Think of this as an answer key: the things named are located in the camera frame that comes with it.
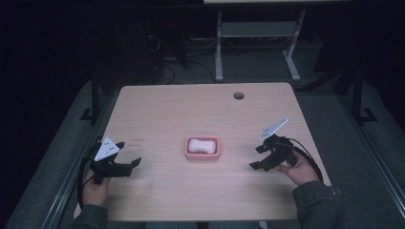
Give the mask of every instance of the white object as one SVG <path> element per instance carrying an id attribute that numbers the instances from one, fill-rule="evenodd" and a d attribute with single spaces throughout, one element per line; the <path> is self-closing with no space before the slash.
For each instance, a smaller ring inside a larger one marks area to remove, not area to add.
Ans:
<path id="1" fill-rule="evenodd" d="M 274 123 L 272 125 L 269 125 L 268 127 L 263 128 L 263 133 L 262 136 L 259 137 L 260 141 L 264 141 L 266 140 L 266 138 L 274 135 L 274 133 L 276 133 L 278 130 L 280 130 L 280 128 L 282 128 L 284 126 L 284 124 L 286 124 L 288 122 L 288 119 L 283 118 L 283 120 L 281 120 L 280 122 Z"/>
<path id="2" fill-rule="evenodd" d="M 213 140 L 191 139 L 188 143 L 188 150 L 191 152 L 204 152 L 207 154 L 215 153 L 216 144 Z"/>
<path id="3" fill-rule="evenodd" d="M 118 153 L 118 151 L 119 147 L 117 147 L 116 143 L 114 143 L 110 137 L 106 136 L 96 154 L 95 161 L 99 161 L 105 157 L 114 155 Z"/>

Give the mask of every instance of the sleeve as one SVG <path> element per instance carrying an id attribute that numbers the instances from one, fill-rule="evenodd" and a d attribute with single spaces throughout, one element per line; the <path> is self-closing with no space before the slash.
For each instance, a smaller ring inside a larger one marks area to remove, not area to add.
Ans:
<path id="1" fill-rule="evenodd" d="M 320 181 L 305 183 L 292 191 L 301 228 L 347 227 L 347 210 L 340 189 Z"/>
<path id="2" fill-rule="evenodd" d="M 85 205 L 70 225 L 71 229 L 101 229 L 107 227 L 108 211 L 107 209 L 95 206 Z"/>

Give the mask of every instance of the white sponge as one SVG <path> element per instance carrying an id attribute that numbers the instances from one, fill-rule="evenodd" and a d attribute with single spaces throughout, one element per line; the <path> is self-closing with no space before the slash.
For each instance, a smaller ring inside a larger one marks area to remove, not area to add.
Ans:
<path id="1" fill-rule="evenodd" d="M 188 150 L 191 152 L 204 152 L 207 154 L 215 153 L 216 144 L 213 140 L 191 139 L 188 142 Z"/>

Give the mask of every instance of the white tag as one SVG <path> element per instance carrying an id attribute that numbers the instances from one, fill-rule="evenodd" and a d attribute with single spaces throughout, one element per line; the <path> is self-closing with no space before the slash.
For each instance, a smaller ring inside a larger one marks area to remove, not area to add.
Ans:
<path id="1" fill-rule="evenodd" d="M 259 140 L 263 142 L 264 140 L 266 140 L 266 138 L 274 135 L 274 133 L 276 133 L 280 128 L 282 128 L 284 124 L 286 124 L 286 122 L 288 122 L 288 119 L 283 118 L 283 120 L 281 120 L 280 122 L 277 122 L 275 124 L 263 128 L 263 134 L 261 137 L 259 137 Z"/>
<path id="2" fill-rule="evenodd" d="M 95 161 L 99 161 L 104 159 L 105 157 L 114 155 L 118 153 L 118 151 L 119 147 L 117 147 L 116 143 L 114 143 L 110 137 L 106 136 L 96 154 Z"/>

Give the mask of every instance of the person's left hand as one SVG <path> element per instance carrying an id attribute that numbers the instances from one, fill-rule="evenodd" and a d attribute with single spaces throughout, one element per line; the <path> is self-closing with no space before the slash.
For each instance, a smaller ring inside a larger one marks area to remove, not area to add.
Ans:
<path id="1" fill-rule="evenodd" d="M 83 204 L 103 206 L 108 197 L 108 187 L 110 185 L 110 178 L 105 177 L 100 184 L 95 184 L 95 172 L 92 170 L 83 179 Z"/>

